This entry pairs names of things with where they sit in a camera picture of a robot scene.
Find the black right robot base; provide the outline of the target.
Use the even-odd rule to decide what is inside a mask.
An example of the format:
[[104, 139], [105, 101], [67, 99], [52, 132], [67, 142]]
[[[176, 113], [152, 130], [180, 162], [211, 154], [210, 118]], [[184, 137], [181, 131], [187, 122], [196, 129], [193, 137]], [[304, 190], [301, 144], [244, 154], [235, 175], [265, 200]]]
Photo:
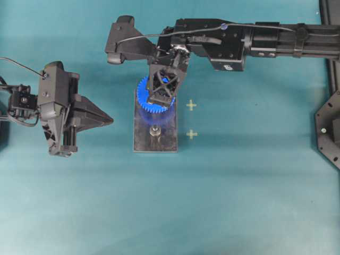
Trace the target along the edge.
[[[339, 25], [339, 1], [320, 1], [321, 23]], [[329, 99], [315, 113], [318, 150], [339, 168], [339, 62], [327, 60]]]

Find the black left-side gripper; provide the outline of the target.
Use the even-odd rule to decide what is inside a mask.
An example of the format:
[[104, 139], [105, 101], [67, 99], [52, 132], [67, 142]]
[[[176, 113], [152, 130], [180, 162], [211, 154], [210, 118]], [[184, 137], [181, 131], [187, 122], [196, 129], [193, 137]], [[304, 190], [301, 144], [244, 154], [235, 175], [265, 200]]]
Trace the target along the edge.
[[69, 73], [69, 76], [69, 105], [62, 109], [58, 118], [48, 121], [52, 132], [50, 140], [54, 137], [49, 148], [49, 153], [53, 156], [70, 157], [78, 151], [76, 130], [93, 129], [114, 122], [88, 98], [76, 95], [80, 76], [76, 73]]

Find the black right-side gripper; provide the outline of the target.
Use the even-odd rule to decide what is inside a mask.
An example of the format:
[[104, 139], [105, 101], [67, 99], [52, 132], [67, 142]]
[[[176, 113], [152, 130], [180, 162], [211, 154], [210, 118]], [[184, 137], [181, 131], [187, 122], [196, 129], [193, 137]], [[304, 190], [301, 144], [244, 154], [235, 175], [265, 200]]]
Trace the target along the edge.
[[149, 65], [148, 101], [153, 104], [172, 104], [188, 69], [190, 51], [189, 34], [175, 32], [174, 27], [166, 27], [157, 43], [157, 53]]

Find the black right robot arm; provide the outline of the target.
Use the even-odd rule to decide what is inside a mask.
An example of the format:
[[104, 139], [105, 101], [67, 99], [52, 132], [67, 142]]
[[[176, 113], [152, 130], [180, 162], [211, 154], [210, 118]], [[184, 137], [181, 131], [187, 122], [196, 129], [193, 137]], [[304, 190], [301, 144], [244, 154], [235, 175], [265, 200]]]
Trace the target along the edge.
[[339, 61], [339, 26], [178, 19], [162, 31], [157, 50], [148, 62], [147, 102], [169, 107], [186, 77], [191, 54], [206, 57], [219, 71], [243, 71], [247, 56]]

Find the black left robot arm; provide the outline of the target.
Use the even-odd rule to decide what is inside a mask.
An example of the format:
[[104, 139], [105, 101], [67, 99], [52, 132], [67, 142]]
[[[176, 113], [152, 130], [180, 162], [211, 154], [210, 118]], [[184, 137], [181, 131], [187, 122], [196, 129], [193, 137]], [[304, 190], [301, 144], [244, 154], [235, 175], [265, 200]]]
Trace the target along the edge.
[[39, 98], [48, 96], [47, 91], [37, 96], [30, 93], [29, 86], [1, 84], [1, 89], [11, 94], [7, 114], [1, 116], [1, 121], [12, 121], [29, 127], [37, 123], [27, 123], [26, 120], [35, 118], [36, 121], [41, 121], [49, 154], [70, 157], [78, 151], [78, 132], [114, 122], [113, 118], [78, 93], [78, 81], [78, 74], [68, 73], [65, 82], [58, 82], [53, 86], [56, 94], [66, 100], [66, 105], [55, 101], [38, 103]]

